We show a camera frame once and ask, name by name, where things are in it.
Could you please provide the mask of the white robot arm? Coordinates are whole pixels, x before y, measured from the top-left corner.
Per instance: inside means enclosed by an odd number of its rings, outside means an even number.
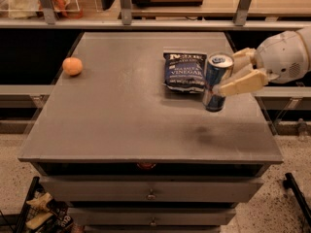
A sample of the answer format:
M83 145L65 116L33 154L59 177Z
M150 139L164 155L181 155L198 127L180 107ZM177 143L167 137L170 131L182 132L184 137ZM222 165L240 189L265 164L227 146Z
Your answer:
M217 95L254 92L269 83L299 80L311 70L311 28L284 31L232 57L232 76L213 87Z

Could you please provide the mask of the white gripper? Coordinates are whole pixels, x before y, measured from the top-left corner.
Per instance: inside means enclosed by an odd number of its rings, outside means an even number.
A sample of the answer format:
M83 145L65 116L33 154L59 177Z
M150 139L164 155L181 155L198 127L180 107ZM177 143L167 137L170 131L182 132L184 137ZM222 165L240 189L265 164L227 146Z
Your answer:
M272 83L289 83L308 73L308 31L284 31L264 40L258 48L245 48L233 56L234 75L219 84L219 94L254 92Z

